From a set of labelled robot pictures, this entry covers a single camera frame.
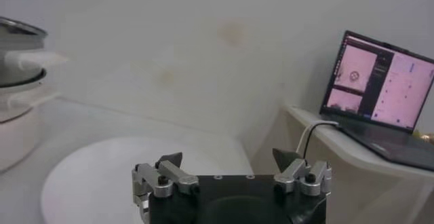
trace image on screen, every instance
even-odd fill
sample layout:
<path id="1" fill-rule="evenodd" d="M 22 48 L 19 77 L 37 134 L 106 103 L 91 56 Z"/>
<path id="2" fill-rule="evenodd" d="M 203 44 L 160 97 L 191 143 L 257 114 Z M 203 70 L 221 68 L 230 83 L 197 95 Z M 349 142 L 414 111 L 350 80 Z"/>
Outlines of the image on screen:
<path id="1" fill-rule="evenodd" d="M 324 107 L 412 129 L 434 64 L 347 35 Z"/>

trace white round plate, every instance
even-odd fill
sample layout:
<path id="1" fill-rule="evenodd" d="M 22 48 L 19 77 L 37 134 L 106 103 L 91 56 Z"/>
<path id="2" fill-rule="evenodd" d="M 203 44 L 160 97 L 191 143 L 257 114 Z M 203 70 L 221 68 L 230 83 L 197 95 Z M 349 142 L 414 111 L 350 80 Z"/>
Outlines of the white round plate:
<path id="1" fill-rule="evenodd" d="M 146 137 L 116 138 L 79 149 L 47 177 L 41 209 L 47 224 L 143 224 L 132 202 L 131 170 L 162 155 L 183 152 L 181 168 L 191 174 L 225 174 L 201 150 Z"/>

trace silver metal part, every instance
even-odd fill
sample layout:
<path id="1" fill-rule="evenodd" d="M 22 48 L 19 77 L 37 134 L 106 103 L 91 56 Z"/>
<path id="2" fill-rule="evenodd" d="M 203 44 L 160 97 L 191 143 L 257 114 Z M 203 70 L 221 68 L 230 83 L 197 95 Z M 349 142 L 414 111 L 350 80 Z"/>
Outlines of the silver metal part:
<path id="1" fill-rule="evenodd" d="M 330 194 L 332 192 L 332 167 L 327 163 L 327 170 L 324 173 L 324 180 L 321 184 L 321 192 Z"/>
<path id="2" fill-rule="evenodd" d="M 158 167 L 158 171 L 175 182 L 181 193 L 192 194 L 193 187 L 199 186 L 199 178 L 197 176 L 187 174 L 169 161 L 162 161 Z"/>
<path id="3" fill-rule="evenodd" d="M 150 223 L 149 222 L 149 213 L 148 212 L 146 212 L 146 213 L 143 214 L 142 221 L 143 221 L 144 224 L 149 224 Z"/>
<path id="4" fill-rule="evenodd" d="M 326 162 L 315 162 L 309 175 L 314 181 L 307 181 L 306 178 L 300 179 L 300 190 L 305 195 L 317 196 L 321 192 L 329 193 L 332 180 L 332 169 Z"/>
<path id="5" fill-rule="evenodd" d="M 148 200 L 148 192 L 150 191 L 147 184 L 140 179 L 135 170 L 132 170 L 133 178 L 133 203 L 139 207 L 140 217 L 143 223 L 146 223 L 146 215 L 148 213 L 148 208 L 143 207 L 143 202 Z"/>
<path id="6" fill-rule="evenodd" d="M 161 174 L 149 164 L 140 164 L 137 171 L 133 171 L 133 180 L 144 187 L 140 193 L 148 193 L 152 189 L 155 197 L 167 198 L 173 193 L 174 183 L 167 180 L 166 183 L 161 184 L 159 183 L 159 177 L 161 177 Z"/>
<path id="7" fill-rule="evenodd" d="M 285 193 L 291 193 L 294 190 L 294 184 L 300 177 L 305 176 L 309 172 L 309 166 L 302 159 L 295 159 L 285 171 L 274 176 L 276 185 L 280 185 Z"/>
<path id="8" fill-rule="evenodd" d="M 0 88 L 21 87 L 28 83 L 34 86 L 37 80 L 45 77 L 42 67 L 35 66 L 22 70 L 16 65 L 8 64 L 6 56 L 10 51 L 42 49 L 46 36 L 47 33 L 42 29 L 0 16 Z"/>

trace metal bracket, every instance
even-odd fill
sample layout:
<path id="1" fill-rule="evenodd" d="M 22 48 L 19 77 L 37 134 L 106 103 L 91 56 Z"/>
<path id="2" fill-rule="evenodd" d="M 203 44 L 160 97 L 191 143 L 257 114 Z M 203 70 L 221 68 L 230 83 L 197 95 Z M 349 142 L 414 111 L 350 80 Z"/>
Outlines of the metal bracket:
<path id="1" fill-rule="evenodd" d="M 167 177 L 158 173 L 149 164 L 138 164 L 132 170 L 133 179 L 133 203 L 139 207 L 140 216 L 144 223 L 149 222 L 148 208 L 144 208 L 143 202 L 148 200 L 148 195 L 153 193 L 157 198 L 168 198 L 173 194 L 174 183 Z"/>
<path id="2" fill-rule="evenodd" d="M 305 195 L 329 194 L 332 189 L 332 168 L 327 162 L 315 162 L 310 173 L 300 179 L 300 189 Z"/>
<path id="3" fill-rule="evenodd" d="M 274 176 L 275 184 L 282 187 L 284 193 L 291 193 L 296 180 L 308 174 L 309 169 L 310 166 L 306 165 L 305 160 L 295 159 L 281 174 Z"/>
<path id="4" fill-rule="evenodd" d="M 181 193 L 195 195 L 199 193 L 199 178 L 197 176 L 187 174 L 183 170 L 169 161 L 162 161 L 158 167 L 158 171 L 167 176 L 170 180 L 177 184 Z"/>

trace laptop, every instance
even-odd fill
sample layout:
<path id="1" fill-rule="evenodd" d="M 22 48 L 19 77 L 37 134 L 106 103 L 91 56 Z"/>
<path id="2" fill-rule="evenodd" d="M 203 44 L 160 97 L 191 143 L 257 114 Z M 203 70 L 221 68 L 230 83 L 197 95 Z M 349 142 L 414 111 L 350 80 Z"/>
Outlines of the laptop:
<path id="1" fill-rule="evenodd" d="M 434 60 L 347 31 L 320 114 L 390 162 L 434 171 L 434 145 L 412 136 Z"/>

